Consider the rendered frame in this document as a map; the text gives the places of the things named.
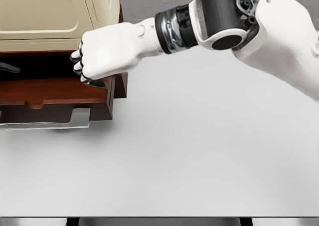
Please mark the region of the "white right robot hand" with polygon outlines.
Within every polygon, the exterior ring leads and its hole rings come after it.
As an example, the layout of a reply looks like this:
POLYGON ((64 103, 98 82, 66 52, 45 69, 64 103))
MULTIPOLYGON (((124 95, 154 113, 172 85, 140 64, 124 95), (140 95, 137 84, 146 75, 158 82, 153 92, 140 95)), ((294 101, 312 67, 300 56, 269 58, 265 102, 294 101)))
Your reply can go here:
POLYGON ((104 88, 102 79, 126 72, 141 60, 143 25, 120 23, 83 34, 78 49, 71 53, 73 71, 89 86, 104 88))

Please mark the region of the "brown wooden drawer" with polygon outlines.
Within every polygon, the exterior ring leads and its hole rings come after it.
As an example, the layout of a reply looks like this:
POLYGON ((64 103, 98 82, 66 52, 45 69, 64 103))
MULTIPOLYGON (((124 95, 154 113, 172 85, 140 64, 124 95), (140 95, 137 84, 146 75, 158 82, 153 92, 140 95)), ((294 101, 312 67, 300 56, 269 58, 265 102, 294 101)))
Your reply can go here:
POLYGON ((63 122, 74 109, 90 109, 91 121, 113 118, 115 80, 105 87, 82 84, 76 78, 29 79, 0 82, 0 123, 63 122))

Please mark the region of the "brown cabinet with cream top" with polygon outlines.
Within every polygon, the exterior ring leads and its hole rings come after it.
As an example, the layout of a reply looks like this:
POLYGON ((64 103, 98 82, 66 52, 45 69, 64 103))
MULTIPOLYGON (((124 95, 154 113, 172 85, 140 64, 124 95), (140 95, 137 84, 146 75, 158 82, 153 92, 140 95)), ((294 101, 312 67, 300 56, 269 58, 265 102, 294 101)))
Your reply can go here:
MULTIPOLYGON (((1 81, 79 78, 69 55, 84 32, 121 22, 119 0, 0 0, 0 61, 21 69, 1 81)), ((113 76, 114 97, 126 96, 127 75, 113 76)))

